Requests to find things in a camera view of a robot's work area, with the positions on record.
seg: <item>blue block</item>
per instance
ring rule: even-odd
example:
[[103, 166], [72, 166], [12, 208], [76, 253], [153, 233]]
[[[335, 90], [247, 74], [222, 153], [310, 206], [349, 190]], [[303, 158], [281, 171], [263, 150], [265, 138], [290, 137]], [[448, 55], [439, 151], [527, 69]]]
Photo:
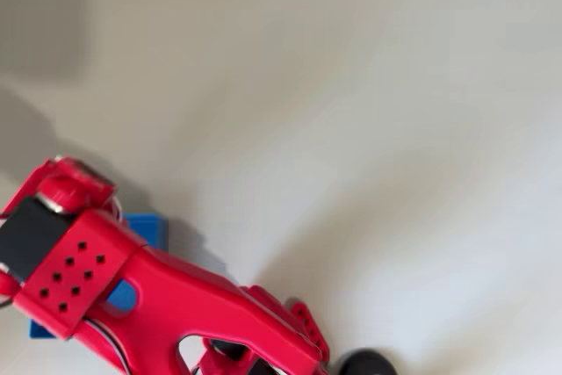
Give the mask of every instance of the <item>blue block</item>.
[[[146, 239], [150, 246], [162, 250], [168, 248], [168, 225], [165, 219], [150, 213], [126, 213], [125, 218], [129, 227]], [[136, 302], [136, 293], [130, 284], [122, 281], [107, 300], [119, 309], [128, 310], [133, 308]], [[29, 323], [29, 336], [31, 338], [54, 338], [54, 335], [35, 321]]]

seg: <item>black panel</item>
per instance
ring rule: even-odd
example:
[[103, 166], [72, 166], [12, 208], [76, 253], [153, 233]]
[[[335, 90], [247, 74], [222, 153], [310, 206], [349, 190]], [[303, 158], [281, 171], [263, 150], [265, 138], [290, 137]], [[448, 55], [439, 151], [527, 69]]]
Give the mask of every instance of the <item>black panel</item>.
[[25, 198], [0, 227], [0, 262], [19, 281], [27, 280], [71, 224], [72, 218]]

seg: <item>tire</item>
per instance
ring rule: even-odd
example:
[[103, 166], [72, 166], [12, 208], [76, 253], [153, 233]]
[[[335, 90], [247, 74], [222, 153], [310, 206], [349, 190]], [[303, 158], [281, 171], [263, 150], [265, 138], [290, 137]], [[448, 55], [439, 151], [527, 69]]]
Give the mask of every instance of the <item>tire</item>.
[[339, 375], [398, 375], [385, 357], [374, 350], [360, 350], [343, 362]]

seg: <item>red plastic body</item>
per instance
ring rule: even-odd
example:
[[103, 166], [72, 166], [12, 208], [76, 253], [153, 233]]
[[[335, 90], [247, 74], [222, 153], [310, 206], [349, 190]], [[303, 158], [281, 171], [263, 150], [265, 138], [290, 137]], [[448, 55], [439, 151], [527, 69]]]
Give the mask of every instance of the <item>red plastic body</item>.
[[[50, 199], [82, 210], [18, 292], [0, 278], [0, 292], [3, 286], [12, 292], [18, 309], [59, 337], [73, 336], [123, 371], [116, 350], [85, 320], [94, 321], [115, 339], [135, 375], [189, 375], [178, 350], [188, 335], [207, 339], [199, 364], [205, 375], [246, 374], [258, 358], [291, 375], [326, 373], [328, 346], [309, 314], [313, 326], [261, 287], [238, 287], [146, 246], [107, 212], [114, 190], [105, 180], [92, 188], [80, 172], [77, 179], [72, 174], [72, 162], [62, 162], [67, 167], [47, 161], [38, 168], [4, 210], [9, 214], [24, 195], [45, 194], [46, 180]], [[57, 180], [64, 180], [60, 191]], [[81, 185], [80, 195], [67, 189], [73, 183]], [[79, 197], [87, 203], [80, 204]], [[137, 293], [135, 307], [126, 313], [105, 300], [121, 280]], [[235, 362], [208, 339], [243, 344], [249, 351]]]

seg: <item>white surface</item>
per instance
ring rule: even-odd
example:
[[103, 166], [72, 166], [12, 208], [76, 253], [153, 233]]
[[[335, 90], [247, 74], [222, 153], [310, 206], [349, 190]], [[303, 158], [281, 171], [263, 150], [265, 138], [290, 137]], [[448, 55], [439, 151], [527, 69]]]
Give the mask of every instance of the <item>white surface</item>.
[[[2, 1], [3, 199], [79, 154], [175, 253], [306, 299], [334, 357], [562, 371], [560, 0]], [[113, 373], [0, 327], [3, 375]]]

